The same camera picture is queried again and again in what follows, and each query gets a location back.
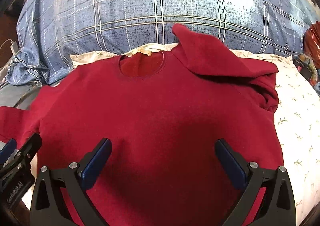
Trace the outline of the grey star-print bedsheet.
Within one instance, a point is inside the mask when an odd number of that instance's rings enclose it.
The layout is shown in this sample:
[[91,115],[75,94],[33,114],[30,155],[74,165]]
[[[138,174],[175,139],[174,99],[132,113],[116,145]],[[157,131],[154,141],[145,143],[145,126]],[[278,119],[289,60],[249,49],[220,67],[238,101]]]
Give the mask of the grey star-print bedsheet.
[[27,110],[40,92],[57,86],[68,73],[58,56],[31,63],[23,54],[13,56],[1,69],[1,106]]

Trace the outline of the blue plaid quilt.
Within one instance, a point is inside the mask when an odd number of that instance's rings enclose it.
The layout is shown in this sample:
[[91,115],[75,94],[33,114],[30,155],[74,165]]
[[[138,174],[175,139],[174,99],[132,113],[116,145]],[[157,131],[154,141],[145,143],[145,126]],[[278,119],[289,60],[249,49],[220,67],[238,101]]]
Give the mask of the blue plaid quilt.
[[174,43],[176,23],[230,49],[297,56],[318,20],[308,0],[26,0],[16,28],[20,50],[6,80],[53,84],[71,73],[73,54]]

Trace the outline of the clutter pile beside bed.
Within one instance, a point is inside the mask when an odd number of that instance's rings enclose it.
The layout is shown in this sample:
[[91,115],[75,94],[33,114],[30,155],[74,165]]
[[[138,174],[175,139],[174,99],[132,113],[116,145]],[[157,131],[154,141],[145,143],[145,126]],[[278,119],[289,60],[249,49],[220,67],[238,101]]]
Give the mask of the clutter pile beside bed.
[[317,95],[319,95],[319,69],[316,69],[313,60],[304,53],[293,58],[298,72],[309,82]]

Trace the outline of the red shiny plastic bag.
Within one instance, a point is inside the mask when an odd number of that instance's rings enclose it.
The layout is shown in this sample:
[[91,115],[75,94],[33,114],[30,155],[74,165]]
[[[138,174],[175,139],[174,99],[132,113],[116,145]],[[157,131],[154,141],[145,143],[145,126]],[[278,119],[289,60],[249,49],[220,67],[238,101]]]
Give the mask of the red shiny plastic bag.
[[304,34],[304,53],[309,56],[320,69],[320,23],[316,21]]

